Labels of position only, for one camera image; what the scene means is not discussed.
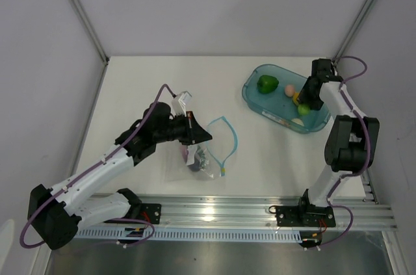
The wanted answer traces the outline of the clear zip bag teal zipper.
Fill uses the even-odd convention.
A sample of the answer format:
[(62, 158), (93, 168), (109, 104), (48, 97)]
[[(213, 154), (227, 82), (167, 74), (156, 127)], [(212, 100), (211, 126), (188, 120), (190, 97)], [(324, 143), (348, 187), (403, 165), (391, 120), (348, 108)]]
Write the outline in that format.
[(165, 179), (212, 181), (226, 175), (226, 163), (239, 147), (237, 133), (225, 116), (205, 126), (213, 139), (197, 145), (171, 145), (167, 150)]

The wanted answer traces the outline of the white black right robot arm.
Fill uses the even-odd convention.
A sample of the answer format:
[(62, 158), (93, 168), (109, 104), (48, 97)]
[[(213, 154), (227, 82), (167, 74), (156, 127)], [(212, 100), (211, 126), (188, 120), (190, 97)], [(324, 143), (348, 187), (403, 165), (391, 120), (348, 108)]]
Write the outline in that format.
[(374, 160), (380, 122), (367, 116), (350, 97), (346, 84), (335, 70), (335, 61), (315, 59), (311, 75), (297, 98), (299, 104), (317, 111), (327, 107), (333, 125), (324, 147), (326, 166), (316, 182), (305, 190), (296, 216), (312, 225), (320, 216), (332, 215), (332, 199), (350, 179), (359, 177)]

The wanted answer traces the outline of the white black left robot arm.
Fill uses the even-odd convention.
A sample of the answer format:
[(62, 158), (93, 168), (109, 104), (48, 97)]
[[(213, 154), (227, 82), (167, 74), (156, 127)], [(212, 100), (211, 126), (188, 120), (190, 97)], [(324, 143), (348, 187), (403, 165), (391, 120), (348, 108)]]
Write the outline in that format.
[(158, 144), (178, 141), (194, 146), (212, 140), (193, 112), (171, 114), (163, 102), (154, 102), (143, 117), (124, 131), (101, 160), (80, 174), (46, 188), (39, 184), (30, 193), (26, 228), (33, 227), (40, 244), (57, 250), (78, 231), (105, 221), (136, 222), (141, 202), (129, 189), (120, 189), (101, 201), (89, 198), (120, 174), (155, 153)]

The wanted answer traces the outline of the green toy bell pepper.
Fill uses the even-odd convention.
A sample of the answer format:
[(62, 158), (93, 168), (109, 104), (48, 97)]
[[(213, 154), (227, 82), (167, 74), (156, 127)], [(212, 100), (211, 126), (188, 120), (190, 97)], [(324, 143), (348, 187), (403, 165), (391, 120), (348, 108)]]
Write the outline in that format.
[(261, 75), (257, 80), (257, 90), (260, 94), (269, 94), (277, 89), (279, 80), (271, 75)]

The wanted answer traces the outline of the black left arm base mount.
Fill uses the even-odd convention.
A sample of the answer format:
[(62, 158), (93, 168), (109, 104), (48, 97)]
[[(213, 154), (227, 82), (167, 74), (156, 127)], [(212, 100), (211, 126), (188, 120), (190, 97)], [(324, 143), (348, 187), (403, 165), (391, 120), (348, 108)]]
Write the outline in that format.
[(162, 212), (162, 205), (159, 203), (144, 203), (133, 191), (128, 188), (119, 189), (123, 197), (127, 198), (130, 206), (123, 218), (145, 220), (152, 224), (159, 224)]

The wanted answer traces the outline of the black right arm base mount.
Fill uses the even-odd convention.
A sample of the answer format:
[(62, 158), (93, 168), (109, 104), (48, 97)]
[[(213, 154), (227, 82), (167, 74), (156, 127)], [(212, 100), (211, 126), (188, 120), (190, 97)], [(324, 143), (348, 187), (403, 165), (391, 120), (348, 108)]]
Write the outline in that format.
[(268, 212), (276, 217), (279, 227), (334, 228), (336, 226), (331, 207), (271, 205)]

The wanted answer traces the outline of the purple toy eggplant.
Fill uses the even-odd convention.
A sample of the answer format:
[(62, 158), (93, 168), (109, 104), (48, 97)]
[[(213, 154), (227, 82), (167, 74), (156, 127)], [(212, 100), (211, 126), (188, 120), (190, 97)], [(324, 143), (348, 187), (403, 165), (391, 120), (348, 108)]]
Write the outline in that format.
[(199, 145), (182, 146), (181, 154), (185, 165), (192, 172), (198, 172), (201, 169), (201, 148)]

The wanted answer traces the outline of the green toy lime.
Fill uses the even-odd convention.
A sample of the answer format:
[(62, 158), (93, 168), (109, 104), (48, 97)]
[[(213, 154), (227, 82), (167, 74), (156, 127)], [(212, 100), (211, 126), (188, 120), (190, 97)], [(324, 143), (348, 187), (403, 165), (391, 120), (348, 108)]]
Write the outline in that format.
[(306, 104), (299, 104), (297, 111), (300, 116), (307, 116), (311, 112), (311, 109)]

